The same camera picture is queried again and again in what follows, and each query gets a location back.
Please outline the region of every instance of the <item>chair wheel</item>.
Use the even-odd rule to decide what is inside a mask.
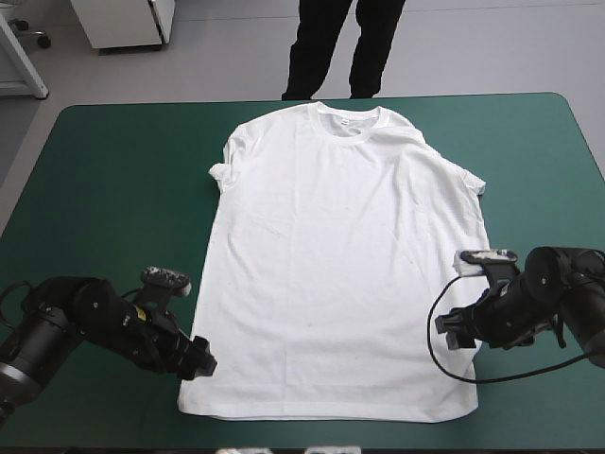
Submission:
[[[42,49],[47,49],[48,47],[50,47],[50,45],[50,38],[48,38],[47,36],[41,36],[40,38],[38,38],[38,46]]]
[[[17,28],[19,31],[29,30],[29,22],[28,21],[15,21],[13,23],[15,25],[15,28]]]

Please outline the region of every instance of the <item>gray floor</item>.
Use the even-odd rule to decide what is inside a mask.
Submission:
[[[66,0],[21,8],[52,36],[27,46],[51,95],[0,98],[0,231],[63,108],[277,99],[298,23],[296,0],[178,0],[165,50],[99,56]],[[605,0],[407,0],[380,96],[558,92],[605,173],[603,24]],[[350,15],[318,97],[349,95],[357,34]]]

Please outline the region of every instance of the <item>white t-shirt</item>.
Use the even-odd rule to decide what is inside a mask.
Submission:
[[[381,107],[269,113],[237,127],[224,161],[210,169],[221,195],[192,330],[218,366],[183,381],[181,411],[437,422],[476,408],[425,330],[455,251],[489,248],[484,182]],[[486,286],[459,281],[437,313]],[[436,332],[433,344],[475,376],[475,350],[450,352]]]

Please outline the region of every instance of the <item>person's leg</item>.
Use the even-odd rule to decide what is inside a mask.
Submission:
[[[372,97],[380,91],[382,72],[406,0],[359,0],[355,10],[361,36],[353,57],[351,97]]]
[[[282,99],[310,99],[323,84],[338,34],[353,0],[300,0],[300,23],[290,48]]]

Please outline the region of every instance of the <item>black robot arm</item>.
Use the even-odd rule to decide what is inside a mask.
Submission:
[[[449,349],[531,345],[534,336],[554,330],[560,347],[566,324],[590,360],[605,367],[605,253],[594,249],[536,248],[526,268],[506,250],[464,251],[455,267],[462,277],[485,275],[490,287],[479,300],[435,320],[447,333]]]
[[[82,341],[153,372],[185,380],[213,374],[216,361],[208,341],[189,340],[166,309],[172,296],[188,294],[189,277],[149,267],[141,280],[144,285],[132,292],[130,302],[106,280],[53,277],[30,286],[18,326],[8,325],[0,313],[0,321],[13,329],[0,345],[0,426],[18,406],[42,392]]]

